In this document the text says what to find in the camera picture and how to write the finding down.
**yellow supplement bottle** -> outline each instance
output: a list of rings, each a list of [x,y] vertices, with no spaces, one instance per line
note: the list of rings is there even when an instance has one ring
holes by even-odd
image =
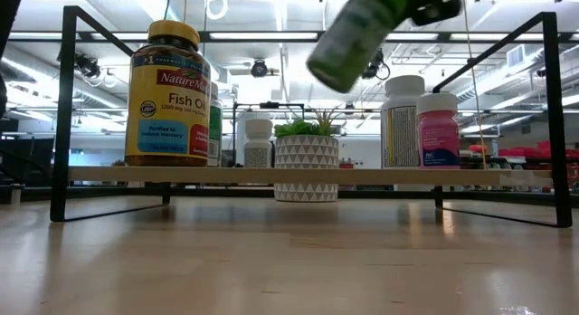
[[[199,33],[156,21],[131,59],[125,161],[130,166],[207,166],[211,77]]]

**gold bottle cap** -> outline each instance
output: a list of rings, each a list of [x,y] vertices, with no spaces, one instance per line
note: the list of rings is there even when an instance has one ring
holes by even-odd
[[[183,22],[160,20],[153,22],[148,27],[148,37],[152,38],[159,35],[174,35],[184,38],[195,45],[198,45],[200,40],[199,33],[191,26]]]

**wooden floor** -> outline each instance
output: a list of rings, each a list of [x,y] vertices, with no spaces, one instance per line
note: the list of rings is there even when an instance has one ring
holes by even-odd
[[[72,200],[69,216],[159,200]],[[46,203],[2,205],[0,278],[3,315],[569,315],[579,313],[579,234],[437,214],[433,201],[174,198],[68,224],[50,224]]]

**ceiling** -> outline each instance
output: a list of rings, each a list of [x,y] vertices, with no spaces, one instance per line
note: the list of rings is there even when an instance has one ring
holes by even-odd
[[[225,10],[223,10],[223,0],[210,0],[208,13],[205,11],[205,1],[170,0],[169,16],[179,20],[185,19],[188,24],[199,31],[325,31],[347,0],[321,0],[321,2],[320,0],[226,0]],[[166,0],[23,0],[14,22],[13,33],[59,32],[62,29],[62,8],[66,5],[80,6],[112,32],[143,33],[154,19],[163,16]],[[579,7],[579,0],[563,0],[560,3],[555,3],[555,0],[480,0],[478,2],[467,0],[463,13],[456,18],[424,27],[416,27],[410,22],[404,22],[396,31],[462,33],[467,30],[464,15],[466,11],[469,30],[472,33],[508,33],[539,12],[553,11],[557,13],[560,32],[575,32],[579,29],[577,7]],[[91,31],[91,29],[80,22],[78,31]],[[540,31],[540,26],[532,30],[532,32]],[[134,50],[139,47],[137,43],[128,45]],[[286,83],[289,102],[303,102],[312,107],[322,108],[332,108],[349,101],[355,102],[358,108],[378,108],[382,104],[385,99],[384,82],[378,79],[360,80],[351,92],[340,94],[326,88],[313,78],[305,67],[305,61],[314,46],[314,43],[283,43],[282,45],[278,43],[207,43],[202,45],[201,50],[212,66],[228,71],[230,74],[226,81],[219,83],[221,98],[225,106],[232,105],[230,89],[233,85],[239,86],[238,102],[254,103],[271,100],[272,94],[279,95],[283,82]],[[406,74],[422,75],[426,80],[427,90],[431,90],[463,66],[470,54],[477,56],[490,46],[489,43],[472,44],[469,47],[463,43],[386,42],[383,50],[386,56],[385,62],[390,66],[393,77]],[[534,73],[522,71],[504,83],[491,81],[490,86],[481,80],[501,68],[506,62],[507,52],[516,47],[517,45],[511,44],[501,49],[475,68],[477,82],[480,82],[479,86],[484,88],[479,92],[481,109],[490,109],[502,101],[525,94],[528,97],[524,100],[512,105],[507,103],[507,106],[502,109],[540,109],[545,103],[544,78]],[[574,45],[562,45],[561,50],[562,52],[568,51],[573,47]],[[539,48],[540,45],[535,48],[533,45],[527,46],[529,51]],[[58,81],[59,62],[56,57],[59,50],[59,43],[43,40],[10,43],[5,59],[13,56],[12,59],[21,61],[21,64],[28,70],[32,69],[45,74],[47,78],[44,81],[54,84]],[[565,57],[562,57],[562,78],[566,86],[570,88],[565,91],[570,92],[568,94],[574,91],[575,53],[579,53],[578,51],[566,52]],[[79,77],[76,84],[80,95],[78,103],[85,108],[109,108],[112,105],[124,108],[128,98],[129,57],[109,43],[78,43],[77,52],[98,59],[104,72],[109,71],[111,74],[103,83],[94,88],[92,86],[96,84],[95,82],[84,83]],[[281,77],[253,79],[249,75],[232,75],[247,70],[248,65],[251,65],[256,58],[264,59],[270,68],[280,69],[283,66],[285,81],[282,81]],[[55,86],[55,88],[56,91],[51,91],[49,95],[58,96],[58,87]],[[470,72],[445,88],[456,94],[471,89]],[[109,104],[101,102],[102,100],[108,101]],[[461,98],[460,106],[463,109],[472,110],[475,100]],[[23,108],[33,106],[33,104],[26,104],[22,100],[17,106]],[[42,112],[42,114],[49,118],[54,117],[54,113],[51,112]],[[114,120],[116,124],[123,125],[120,119],[125,116],[122,112],[116,111],[108,114],[114,117],[107,121],[113,122]],[[26,110],[24,114],[10,114],[10,117],[18,119],[33,118],[29,116]],[[488,121],[501,122],[515,117],[514,115],[501,115],[497,119],[494,117]],[[476,119],[466,114],[460,119],[460,123],[468,127]],[[365,125],[368,127],[367,130],[379,132],[374,122],[370,121],[367,124]]]

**succulent plant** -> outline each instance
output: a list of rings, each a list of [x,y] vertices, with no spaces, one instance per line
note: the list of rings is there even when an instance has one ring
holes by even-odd
[[[337,107],[330,111],[312,109],[316,114],[315,122],[309,123],[304,119],[296,119],[288,124],[276,125],[274,135],[276,138],[284,138],[292,135],[330,136],[332,122],[339,115],[336,109]]]

